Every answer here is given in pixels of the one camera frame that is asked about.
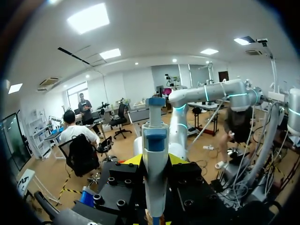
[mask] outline ceiling light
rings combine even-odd
[[[11,93],[19,91],[20,88],[22,87],[22,85],[23,85],[22,83],[11,85],[8,93],[11,94]]]
[[[109,50],[109,51],[100,53],[100,56],[101,56],[104,60],[110,59],[110,58],[113,58],[113,57],[117,57],[117,56],[120,56],[120,55],[121,55],[121,52],[120,52],[120,49],[119,49],[119,48],[112,49],[112,50]]]
[[[48,2],[50,3],[50,4],[55,4],[55,3],[57,3],[59,0],[48,0]]]
[[[234,39],[235,42],[239,43],[240,45],[249,45],[250,43],[244,39],[236,38]]]
[[[105,3],[86,8],[69,17],[67,21],[79,34],[109,24]]]
[[[200,53],[206,54],[206,55],[212,55],[212,54],[215,54],[215,53],[218,53],[218,52],[219,52],[218,50],[208,48],[208,49],[203,50]]]

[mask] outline black hair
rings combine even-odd
[[[75,113],[72,110],[68,110],[64,114],[64,121],[67,124],[71,124],[75,122]]]

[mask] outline person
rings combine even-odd
[[[90,129],[88,129],[86,126],[76,125],[75,113],[72,110],[66,111],[63,116],[63,119],[67,128],[60,135],[60,141],[62,143],[70,141],[74,137],[83,134],[92,145],[94,145],[96,148],[98,147],[96,142],[98,136],[95,133],[93,133]]]
[[[251,129],[252,122],[252,107],[242,112],[234,112],[230,107],[227,108],[226,119],[224,121],[224,134],[219,142],[220,152],[222,155],[222,161],[218,162],[215,167],[216,169],[221,169],[226,166],[227,163],[227,143],[234,140],[237,143],[246,143]],[[252,157],[255,145],[254,140],[251,137],[249,141],[249,154],[245,160],[250,160]]]
[[[93,124],[94,120],[92,117],[92,113],[90,111],[92,108],[90,101],[84,99],[83,93],[80,93],[79,97],[80,97],[80,102],[78,103],[78,109],[80,114],[82,115],[82,124],[83,125]],[[98,126],[94,126],[93,130],[100,138],[103,138],[103,134],[100,133]]]

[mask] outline air conditioner vent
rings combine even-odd
[[[43,87],[43,88],[38,88],[37,89],[37,92],[44,92],[44,91],[47,91],[47,88]]]
[[[246,50],[245,53],[248,55],[262,55],[262,52],[256,49]]]
[[[43,82],[41,82],[39,84],[39,87],[47,87],[49,85],[53,85],[56,82],[58,82],[58,80],[59,80],[59,78],[57,78],[57,77],[50,77],[50,78],[44,80]]]

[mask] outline white shelving unit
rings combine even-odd
[[[51,132],[47,126],[47,121],[43,116],[45,112],[43,111],[42,115],[39,113],[32,113],[30,117],[27,117],[26,126],[30,134],[30,140],[33,143],[36,151],[33,151],[33,154],[37,158],[45,159],[47,152],[51,150],[51,144],[48,141],[45,141]]]

